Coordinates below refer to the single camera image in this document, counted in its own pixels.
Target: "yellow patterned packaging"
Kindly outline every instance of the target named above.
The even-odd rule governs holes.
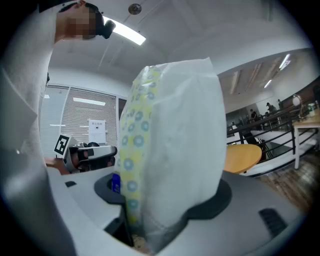
[[[226,157],[223,95],[209,58],[145,67],[119,121],[120,192],[131,230],[156,253],[217,191]]]

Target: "round wooden table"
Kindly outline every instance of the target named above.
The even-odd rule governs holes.
[[[261,159],[261,148],[253,144],[237,144],[226,147],[224,170],[240,174],[255,166]]]

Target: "railing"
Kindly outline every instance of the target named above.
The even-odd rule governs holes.
[[[227,145],[230,144],[236,144],[236,143],[241,143],[244,144],[245,140],[247,141],[248,144],[255,144],[259,146],[262,150],[262,158],[259,163],[263,163],[265,161],[269,161],[271,159],[274,159],[276,157],[279,157],[283,154],[288,153],[289,151],[292,151],[293,155],[296,153],[296,145],[295,145],[295,134],[294,134],[294,128],[293,128],[293,122],[297,121],[299,119],[299,112],[300,109],[295,106],[288,107],[286,109],[278,110],[276,113],[265,116],[265,118],[260,119],[258,121],[252,122],[250,124],[237,127],[236,129],[233,129],[232,127],[227,128],[227,138],[230,138],[231,136],[235,136],[236,133],[239,134],[239,139],[228,142]],[[262,131],[258,134],[252,135],[251,131]],[[270,133],[272,131],[282,131],[280,135],[277,135],[271,139],[268,140],[263,140],[258,138],[259,136]],[[309,129],[305,129],[302,131],[299,136],[303,135],[304,133],[310,131]],[[318,129],[315,129],[314,132],[305,138],[302,142],[299,144],[303,144],[307,140],[309,140],[312,136],[318,133]],[[291,134],[291,138],[281,144],[278,144],[277,146],[274,146],[272,148],[269,148],[267,145],[268,143],[285,136],[286,134]],[[289,148],[288,150],[285,150],[281,152],[280,154],[274,155],[273,152],[292,142],[292,147]]]

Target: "ceiling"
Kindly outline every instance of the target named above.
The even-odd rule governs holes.
[[[145,66],[228,54],[236,45],[290,33],[292,21],[270,0],[90,0],[104,16],[146,37],[137,45],[113,33],[108,40],[60,41],[50,67],[82,69],[125,80]],[[130,15],[130,4],[142,11]],[[219,74],[224,95],[263,88],[286,53]],[[292,54],[291,65],[299,58]]]

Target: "desk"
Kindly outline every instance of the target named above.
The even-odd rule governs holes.
[[[320,109],[314,110],[314,116],[307,116],[302,121],[294,122],[294,137],[295,137],[295,163],[294,168],[299,168],[299,128],[320,128]]]
[[[224,170],[234,174],[244,173],[261,159],[261,148],[253,144],[229,145],[226,148]]]

